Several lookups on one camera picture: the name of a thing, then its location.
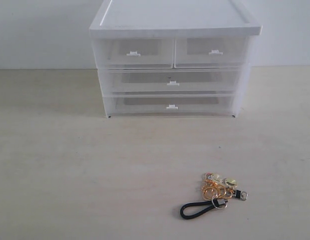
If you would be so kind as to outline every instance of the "drawer unit top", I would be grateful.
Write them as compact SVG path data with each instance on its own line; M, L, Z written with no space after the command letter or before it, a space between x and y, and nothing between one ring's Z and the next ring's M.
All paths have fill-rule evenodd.
M209 38L260 35L238 0L104 0L93 38Z

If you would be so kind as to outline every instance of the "wall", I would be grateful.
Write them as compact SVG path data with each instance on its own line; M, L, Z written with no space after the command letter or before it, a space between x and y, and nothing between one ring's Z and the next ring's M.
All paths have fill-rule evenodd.
M95 68L88 28L101 2L0 0L0 69ZM242 2L264 26L255 66L310 65L310 0Z

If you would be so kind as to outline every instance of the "drawer handle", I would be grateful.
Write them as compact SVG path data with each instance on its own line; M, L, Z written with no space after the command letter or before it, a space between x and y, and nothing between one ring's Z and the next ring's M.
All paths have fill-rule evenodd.
M170 104L169 106L166 107L166 109L175 109L175 110L177 110L178 107L175 106L175 104Z
M212 49L208 55L223 55L223 52L219 51L218 49L216 49L216 50Z
M170 81L169 83L167 83L167 86L179 86L179 83L176 81Z
M140 53L138 53L137 51L130 51L130 53L126 54L129 57L140 57Z

